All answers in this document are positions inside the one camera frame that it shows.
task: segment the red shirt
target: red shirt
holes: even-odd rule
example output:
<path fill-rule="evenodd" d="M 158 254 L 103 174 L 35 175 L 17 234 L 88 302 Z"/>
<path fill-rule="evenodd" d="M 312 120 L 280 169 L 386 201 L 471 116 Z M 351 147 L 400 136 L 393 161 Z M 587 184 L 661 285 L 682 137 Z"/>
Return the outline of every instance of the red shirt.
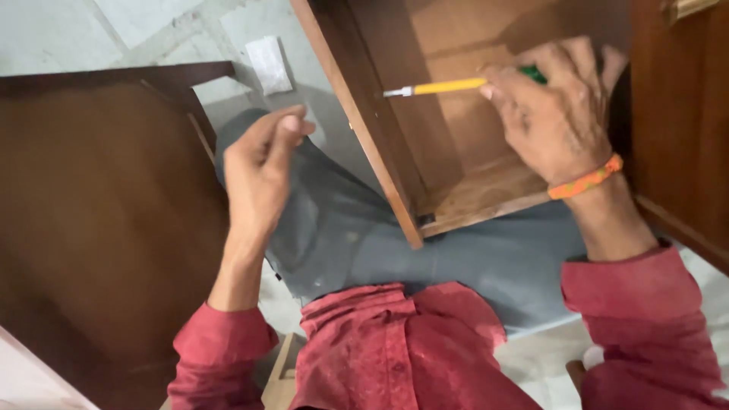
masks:
<path fill-rule="evenodd" d="M 582 383 L 584 409 L 727 409 L 701 293 L 674 248 L 617 263 L 565 263 L 565 304 L 582 313 L 605 362 Z M 539 409 L 499 370 L 491 307 L 455 282 L 407 298 L 365 286 L 308 304 L 291 409 Z M 203 305 L 174 342 L 173 409 L 263 409 L 250 373 L 278 343 L 258 309 Z"/>

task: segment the orange bracelet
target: orange bracelet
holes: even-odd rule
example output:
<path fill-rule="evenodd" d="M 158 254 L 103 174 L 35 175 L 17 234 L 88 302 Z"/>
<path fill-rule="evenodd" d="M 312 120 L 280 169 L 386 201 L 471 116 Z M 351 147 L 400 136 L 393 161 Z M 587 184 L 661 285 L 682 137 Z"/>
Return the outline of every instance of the orange bracelet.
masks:
<path fill-rule="evenodd" d="M 591 172 L 575 181 L 559 185 L 547 191 L 552 199 L 565 199 L 585 192 L 586 190 L 600 185 L 610 175 L 623 169 L 623 159 L 618 154 L 613 154 L 605 165 L 597 171 Z"/>

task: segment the shirt cuff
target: shirt cuff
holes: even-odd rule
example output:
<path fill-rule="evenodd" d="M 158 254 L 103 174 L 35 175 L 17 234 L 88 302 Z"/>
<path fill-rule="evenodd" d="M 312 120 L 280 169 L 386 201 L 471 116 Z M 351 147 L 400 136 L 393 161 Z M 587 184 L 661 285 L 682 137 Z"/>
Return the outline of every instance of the shirt cuff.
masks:
<path fill-rule="evenodd" d="M 278 344 L 276 332 L 258 308 L 221 312 L 204 303 L 174 341 L 188 363 L 213 365 L 263 357 Z"/>
<path fill-rule="evenodd" d="M 562 295 L 588 316 L 664 321 L 698 311 L 701 291 L 675 247 L 619 262 L 566 262 Z"/>

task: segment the grey pants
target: grey pants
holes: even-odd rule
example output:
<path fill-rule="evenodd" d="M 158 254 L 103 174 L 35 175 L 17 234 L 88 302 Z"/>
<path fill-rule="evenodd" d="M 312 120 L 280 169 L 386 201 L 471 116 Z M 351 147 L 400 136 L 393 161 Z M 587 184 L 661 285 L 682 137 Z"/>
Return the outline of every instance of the grey pants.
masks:
<path fill-rule="evenodd" d="M 218 132 L 222 153 L 267 114 L 249 109 Z M 560 267 L 585 254 L 569 209 L 553 201 L 427 239 L 412 250 L 385 199 L 307 138 L 295 150 L 291 196 L 266 258 L 304 303 L 347 287 L 403 282 L 408 292 L 458 281 L 491 304 L 519 336 L 573 320 L 562 301 Z"/>

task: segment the white floor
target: white floor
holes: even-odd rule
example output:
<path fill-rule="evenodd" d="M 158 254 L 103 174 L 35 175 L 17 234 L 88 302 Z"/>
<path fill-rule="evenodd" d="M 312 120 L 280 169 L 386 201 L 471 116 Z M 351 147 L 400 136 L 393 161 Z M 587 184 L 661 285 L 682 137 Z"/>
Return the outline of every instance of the white floor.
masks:
<path fill-rule="evenodd" d="M 266 98 L 258 92 L 245 44 L 266 35 L 281 40 L 293 93 Z M 217 60 L 233 61 L 239 81 L 196 87 L 214 127 L 249 107 L 307 104 L 319 125 L 314 143 L 380 189 L 289 0 L 0 0 L 0 76 Z M 729 279 L 690 250 L 682 255 L 704 292 L 714 347 L 729 376 Z M 263 274 L 264 315 L 280 333 L 301 333 L 298 302 L 268 265 Z M 589 344 L 584 326 L 573 322 L 511 341 L 497 357 L 545 409 L 578 409 L 564 363 Z"/>

